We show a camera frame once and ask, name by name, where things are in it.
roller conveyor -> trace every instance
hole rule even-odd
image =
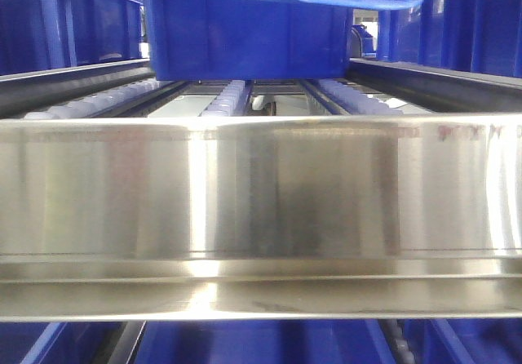
[[[241,87],[100,113],[186,92],[344,116],[2,121],[2,320],[520,315],[520,115],[395,115],[347,80]]]

metal bar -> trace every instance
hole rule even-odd
[[[184,95],[216,96],[227,86],[227,82],[202,82],[193,84]],[[295,82],[255,82],[252,96],[257,95],[302,95],[303,90]]]
[[[522,110],[519,78],[367,60],[351,60],[347,78],[436,112]]]
[[[521,151],[517,114],[5,121],[0,320],[519,316]]]
[[[144,329],[145,322],[128,322],[107,364],[131,363]]]
[[[149,78],[148,60],[129,60],[0,77],[0,118]]]

stainless steel beam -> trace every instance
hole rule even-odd
[[[154,76],[148,60],[128,60],[0,77],[0,118]]]
[[[522,115],[5,121],[0,320],[522,314]]]
[[[351,60],[347,78],[444,113],[522,111],[522,79]]]

metal surface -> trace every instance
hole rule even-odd
[[[5,121],[0,319],[519,316],[521,160],[522,115]]]
[[[438,112],[519,112],[522,79],[351,60],[347,78]]]
[[[128,60],[0,77],[0,118],[152,77],[148,60]]]

metal frame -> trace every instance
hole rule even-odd
[[[522,79],[352,59],[347,78],[444,113],[522,111]]]
[[[0,77],[0,118],[154,76],[148,60],[128,60]]]
[[[0,319],[519,316],[521,129],[6,121]]]

